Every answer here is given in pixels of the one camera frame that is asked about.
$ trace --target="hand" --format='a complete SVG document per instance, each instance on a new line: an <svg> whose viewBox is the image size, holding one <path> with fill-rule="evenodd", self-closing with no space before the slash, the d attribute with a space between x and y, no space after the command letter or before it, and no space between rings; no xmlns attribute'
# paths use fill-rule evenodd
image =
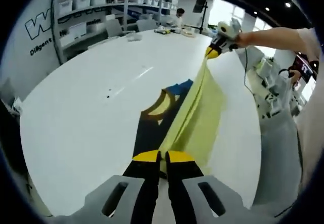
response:
<svg viewBox="0 0 324 224"><path fill-rule="evenodd" d="M301 73L297 70L289 70L289 73L292 73L293 74L293 77L292 77L292 85L294 85L298 79L301 77Z"/></svg>
<svg viewBox="0 0 324 224"><path fill-rule="evenodd" d="M234 41L239 48L245 48L249 46L248 38L249 38L249 33L239 33Z"/></svg>

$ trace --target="black cable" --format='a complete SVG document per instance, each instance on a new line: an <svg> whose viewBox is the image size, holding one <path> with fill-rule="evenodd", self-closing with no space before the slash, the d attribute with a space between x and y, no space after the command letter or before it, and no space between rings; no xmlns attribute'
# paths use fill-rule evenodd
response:
<svg viewBox="0 0 324 224"><path fill-rule="evenodd" d="M246 84L246 77L247 77L247 67L248 67L248 51L247 48L245 48L245 68L244 68L244 86L250 91L250 93L252 93L253 97L254 97L254 93L251 91L251 89L249 89L249 87Z"/></svg>

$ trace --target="chair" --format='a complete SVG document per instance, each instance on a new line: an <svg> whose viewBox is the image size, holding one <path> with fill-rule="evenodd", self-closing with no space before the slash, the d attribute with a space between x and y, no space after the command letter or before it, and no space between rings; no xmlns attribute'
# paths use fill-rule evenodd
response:
<svg viewBox="0 0 324 224"><path fill-rule="evenodd" d="M122 27L121 27L118 19L110 19L110 20L106 21L106 30L107 30L109 37L124 35L124 32L122 30Z"/></svg>
<svg viewBox="0 0 324 224"><path fill-rule="evenodd" d="M157 28L157 23L153 19L137 20L136 24L138 27L138 31L140 32Z"/></svg>
<svg viewBox="0 0 324 224"><path fill-rule="evenodd" d="M288 109L260 121L261 171L251 210L277 216L298 196L302 169L297 129Z"/></svg>

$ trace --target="shelf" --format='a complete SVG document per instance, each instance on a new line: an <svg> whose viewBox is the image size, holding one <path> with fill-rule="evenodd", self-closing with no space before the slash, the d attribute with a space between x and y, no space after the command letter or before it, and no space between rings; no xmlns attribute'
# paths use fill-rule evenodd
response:
<svg viewBox="0 0 324 224"><path fill-rule="evenodd" d="M99 35L99 34L101 34L101 33L105 33L105 32L106 32L106 28L100 29L100 30L98 30L98 31L96 31L96 32L87 33L87 34L85 34L84 36L82 36L81 38L77 38L77 39L75 39L73 42L71 42L71 43L69 43L69 44L63 46L63 47L62 47L62 50L66 50L67 48L69 48L69 47L71 47L71 46L73 46L73 45L75 45L75 44L77 44L77 43L80 43L81 41L87 40L87 39L89 39L89 38L92 38L92 37L94 37L94 36L97 36L97 35Z"/></svg>
<svg viewBox="0 0 324 224"><path fill-rule="evenodd" d="M104 7L120 7L120 6L124 6L125 3L107 3L107 4L102 4L102 5L97 5L97 6L90 6L87 8L83 8L83 9L78 9L78 10L73 10L72 12L69 12L67 14L62 15L61 17L58 18L58 20L66 18L68 16L71 16L75 13L80 13L80 12L84 12L87 10L91 10L91 9L96 9L96 8L104 8ZM159 8L159 6L152 6L152 5L148 5L148 4L138 4L138 3L128 3L128 6L132 6L132 7L143 7L143 8Z"/></svg>

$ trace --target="white round table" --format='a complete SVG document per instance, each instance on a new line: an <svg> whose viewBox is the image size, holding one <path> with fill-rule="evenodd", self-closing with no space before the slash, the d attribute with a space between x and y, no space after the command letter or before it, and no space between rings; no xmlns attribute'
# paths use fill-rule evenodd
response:
<svg viewBox="0 0 324 224"><path fill-rule="evenodd" d="M194 80L211 41L203 35L142 35L141 41L122 37L78 55L23 102L20 131L26 164L53 216L74 213L89 192L124 172L132 159L140 112L156 101L162 88ZM227 98L209 161L211 174L250 207L261 166L254 99L244 86L235 52L210 60L208 66Z"/></svg>

